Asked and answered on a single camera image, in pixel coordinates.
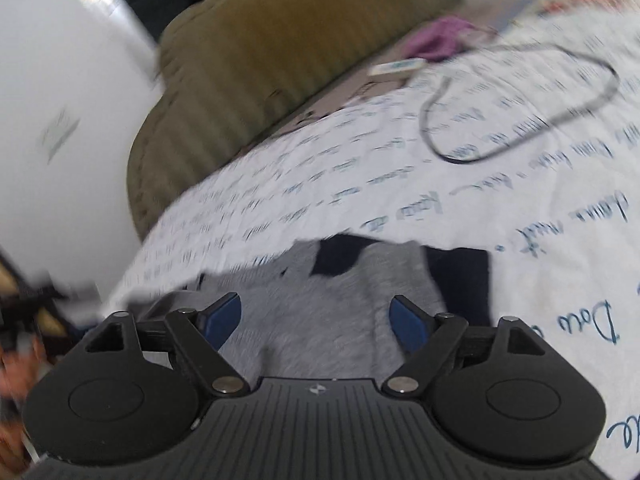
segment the silver screw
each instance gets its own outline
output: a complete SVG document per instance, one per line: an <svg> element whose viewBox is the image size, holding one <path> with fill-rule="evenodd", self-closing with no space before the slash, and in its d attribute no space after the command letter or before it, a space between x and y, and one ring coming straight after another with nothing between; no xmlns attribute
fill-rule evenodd
<svg viewBox="0 0 640 480"><path fill-rule="evenodd" d="M386 385L400 394L407 394L418 389L418 381L411 377L398 376L389 379Z"/></svg>
<svg viewBox="0 0 640 480"><path fill-rule="evenodd" d="M221 394L234 394L242 390L244 383L241 379L233 376L218 377L211 383L211 386Z"/></svg>

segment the brown cushion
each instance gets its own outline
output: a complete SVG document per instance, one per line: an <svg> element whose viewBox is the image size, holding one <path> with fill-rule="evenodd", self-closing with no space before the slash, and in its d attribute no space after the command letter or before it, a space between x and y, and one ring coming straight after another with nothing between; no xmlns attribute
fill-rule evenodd
<svg viewBox="0 0 640 480"><path fill-rule="evenodd" d="M459 0L207 0L161 38L166 92L127 185L144 237L188 187L357 62Z"/></svg>

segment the bedsheet with handwriting print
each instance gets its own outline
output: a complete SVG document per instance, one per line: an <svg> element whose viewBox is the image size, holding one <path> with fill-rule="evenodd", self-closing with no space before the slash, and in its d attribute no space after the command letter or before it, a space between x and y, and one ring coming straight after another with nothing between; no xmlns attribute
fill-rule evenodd
<svg viewBox="0 0 640 480"><path fill-rule="evenodd" d="M267 261L294 240L352 232L492 252L492 314L521 317L600 391L594 460L640 472L640 14L532 18L507 44L539 41L608 60L620 92L590 116L479 164L438 160L418 114L446 75L430 132L441 152L490 152L579 107L610 74L549 50L476 52L404 89L341 110L236 160L186 192L152 230L104 313L201 272Z"/></svg>

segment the pink fabric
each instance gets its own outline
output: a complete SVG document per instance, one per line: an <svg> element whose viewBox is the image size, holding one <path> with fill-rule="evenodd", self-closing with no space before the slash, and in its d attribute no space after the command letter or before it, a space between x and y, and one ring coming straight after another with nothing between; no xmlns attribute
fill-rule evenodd
<svg viewBox="0 0 640 480"><path fill-rule="evenodd" d="M475 29L467 20L446 16L418 30L402 46L405 58L421 57L427 61L441 61L462 50L460 32Z"/></svg>

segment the black cable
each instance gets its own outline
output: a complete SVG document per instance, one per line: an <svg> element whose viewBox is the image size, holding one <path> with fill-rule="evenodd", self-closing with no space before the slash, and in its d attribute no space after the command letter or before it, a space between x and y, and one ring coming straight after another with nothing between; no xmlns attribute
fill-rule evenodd
<svg viewBox="0 0 640 480"><path fill-rule="evenodd" d="M431 107L437 101L442 99L442 97L444 96L444 94L446 94L447 90L451 85L452 79L447 76L444 78L443 82L441 83L440 87L438 88L434 96L431 99L425 101L422 107L420 108L420 118L418 120L418 123L420 126L420 134L424 142L433 152L433 154L437 156L440 160L444 160L445 162L450 162L451 164L473 164L475 162L482 162L484 160L489 160L490 158L494 158L494 156L503 154L507 150L511 150L513 148L518 147L519 145L523 144L524 142L527 142L528 140L534 139L535 137L541 135L547 130L550 130L551 128L555 128L556 126L569 122L581 115L590 114L598 110L599 108L603 107L605 104L609 103L613 99L613 97L618 93L618 88L620 86L620 76L618 75L618 72L616 72L616 69L614 69L609 62L603 59L597 58L595 56L590 56L589 54L576 54L575 52L571 52L556 44L531 43L531 44L523 44L523 45L497 45L497 46L491 46L491 47L479 49L474 52L482 52L482 51L498 52L501 50L512 50L512 51L514 50L517 52L527 52L529 50L549 50L549 49L559 50L560 52L564 52L568 56L571 56L577 59L585 59L585 60L591 61L592 63L595 63L596 65L599 65L609 70L611 72L612 77L607 82L607 85L605 86L605 89L603 90L603 92L600 95L598 95L596 98L592 99L591 101L587 102L586 104L582 105L579 108L570 108L565 112L558 114L556 117L552 118L551 120L543 121L543 124L539 125L537 129L533 130L532 132L529 132L528 134L522 137L515 139L513 142L508 142L504 146L501 146L500 148L493 150L491 153L488 153L486 155L481 155L476 158L460 159L460 158L453 158L452 156L447 156L436 148L436 145L434 144L433 139L431 139L431 133L429 131L429 127L427 124L427 118L431 110Z"/></svg>

